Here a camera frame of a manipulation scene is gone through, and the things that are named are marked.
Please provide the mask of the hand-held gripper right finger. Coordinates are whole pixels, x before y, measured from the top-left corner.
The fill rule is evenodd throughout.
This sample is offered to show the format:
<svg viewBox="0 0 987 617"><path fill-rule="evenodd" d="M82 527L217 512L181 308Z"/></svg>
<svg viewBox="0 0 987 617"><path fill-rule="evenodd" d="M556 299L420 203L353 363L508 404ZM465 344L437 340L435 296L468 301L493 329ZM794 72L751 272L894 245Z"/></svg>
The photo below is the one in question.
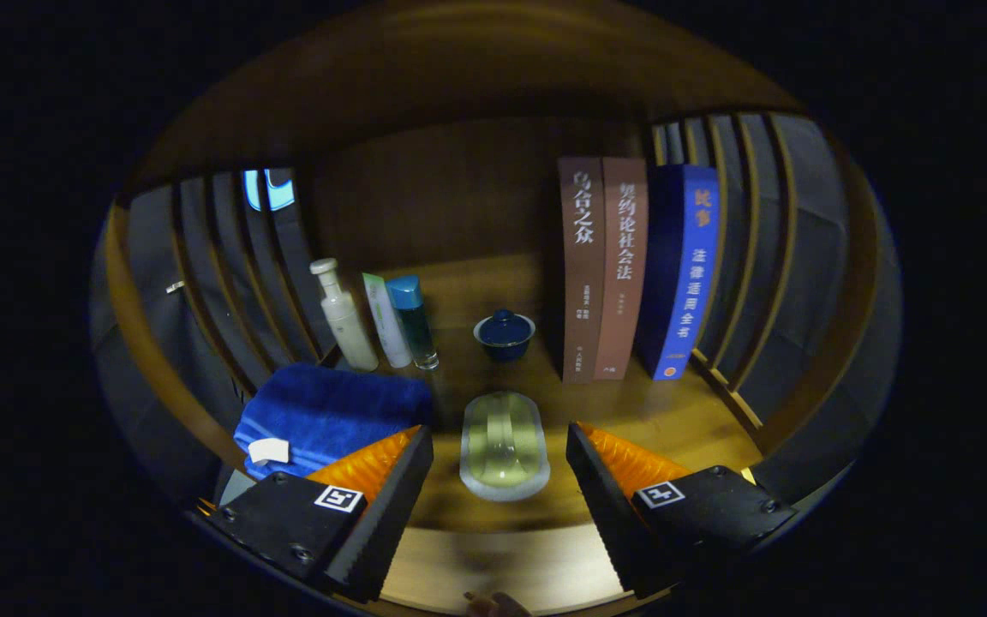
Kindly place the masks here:
<svg viewBox="0 0 987 617"><path fill-rule="evenodd" d="M724 465L690 471L584 422L565 457L620 586L642 600L713 584L798 519L798 508Z"/></svg>

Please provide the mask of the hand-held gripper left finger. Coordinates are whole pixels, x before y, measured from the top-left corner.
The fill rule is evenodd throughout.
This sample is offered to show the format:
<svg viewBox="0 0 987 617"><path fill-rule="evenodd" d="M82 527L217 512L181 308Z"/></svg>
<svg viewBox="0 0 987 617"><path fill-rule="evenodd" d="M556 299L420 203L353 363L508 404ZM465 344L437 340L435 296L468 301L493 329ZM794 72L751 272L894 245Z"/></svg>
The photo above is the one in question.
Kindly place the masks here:
<svg viewBox="0 0 987 617"><path fill-rule="evenodd" d="M299 589L373 602L432 461L431 430L416 425L312 477L277 472L226 504L200 501L199 527Z"/></svg>

